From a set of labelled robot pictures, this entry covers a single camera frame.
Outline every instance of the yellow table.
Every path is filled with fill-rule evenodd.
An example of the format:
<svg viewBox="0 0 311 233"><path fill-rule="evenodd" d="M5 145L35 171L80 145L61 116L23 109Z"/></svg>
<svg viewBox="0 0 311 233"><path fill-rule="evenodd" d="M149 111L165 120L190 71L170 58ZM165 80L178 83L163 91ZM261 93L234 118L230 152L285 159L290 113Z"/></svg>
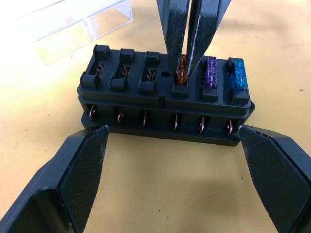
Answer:
<svg viewBox="0 0 311 233"><path fill-rule="evenodd" d="M66 137L83 128L76 88L93 46L166 52L156 0L132 4L132 23L48 66L21 45L22 37L2 44L0 218ZM256 105L247 124L288 135L311 154L310 1L232 1L207 54L245 60ZM112 133L85 232L276 230L240 144Z"/></svg>

